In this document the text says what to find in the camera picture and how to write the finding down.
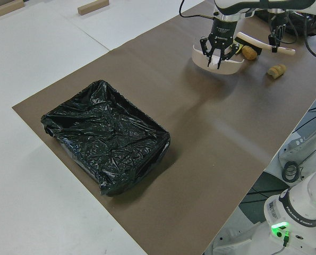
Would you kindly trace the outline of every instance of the white floor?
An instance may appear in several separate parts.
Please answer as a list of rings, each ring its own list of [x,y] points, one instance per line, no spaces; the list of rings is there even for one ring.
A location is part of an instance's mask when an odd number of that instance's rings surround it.
[[[174,17],[180,4],[110,0],[79,16],[88,2],[30,0],[0,17],[0,254],[145,254],[11,109]]]

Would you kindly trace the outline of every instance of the black trash bag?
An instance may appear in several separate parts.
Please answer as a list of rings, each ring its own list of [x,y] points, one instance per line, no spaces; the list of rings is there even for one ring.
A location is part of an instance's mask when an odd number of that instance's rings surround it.
[[[254,15],[266,22],[269,20],[269,12],[267,10],[256,11]],[[289,19],[291,19],[299,36],[304,36],[304,20],[306,16],[309,17],[307,22],[308,36],[316,36],[316,15],[289,11]],[[295,35],[295,31],[289,23],[286,25],[285,32]]]
[[[41,123],[107,196],[140,182],[170,144],[166,130],[103,80],[51,110]]]

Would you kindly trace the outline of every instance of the box covered with black plastic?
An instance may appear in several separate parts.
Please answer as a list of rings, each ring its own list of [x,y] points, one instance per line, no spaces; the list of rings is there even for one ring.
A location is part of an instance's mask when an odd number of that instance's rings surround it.
[[[108,196],[140,182],[170,143],[165,129],[103,80],[45,114],[41,122]]]

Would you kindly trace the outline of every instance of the brown food item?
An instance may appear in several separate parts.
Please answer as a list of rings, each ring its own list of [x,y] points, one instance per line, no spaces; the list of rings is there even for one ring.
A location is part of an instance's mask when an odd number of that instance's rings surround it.
[[[242,48],[242,53],[247,60],[255,60],[257,58],[257,52],[250,46],[245,45]]]
[[[286,71],[286,66],[284,64],[274,65],[268,70],[268,75],[271,75],[274,79],[282,76]]]

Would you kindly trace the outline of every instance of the brown mat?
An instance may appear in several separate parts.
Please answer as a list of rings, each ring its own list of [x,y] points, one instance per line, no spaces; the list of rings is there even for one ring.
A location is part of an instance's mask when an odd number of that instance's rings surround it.
[[[212,10],[203,2],[187,13]],[[267,41],[267,25],[258,18],[241,25]],[[235,75],[199,69],[190,59],[192,45],[210,28],[210,20],[177,16],[13,107],[149,255],[201,254],[316,98],[316,59],[302,42],[294,45],[295,57],[264,51]],[[310,41],[316,48],[316,38]],[[278,63],[288,71],[274,81],[265,73]],[[99,195],[40,123],[99,79],[172,137],[161,164],[114,198]]]

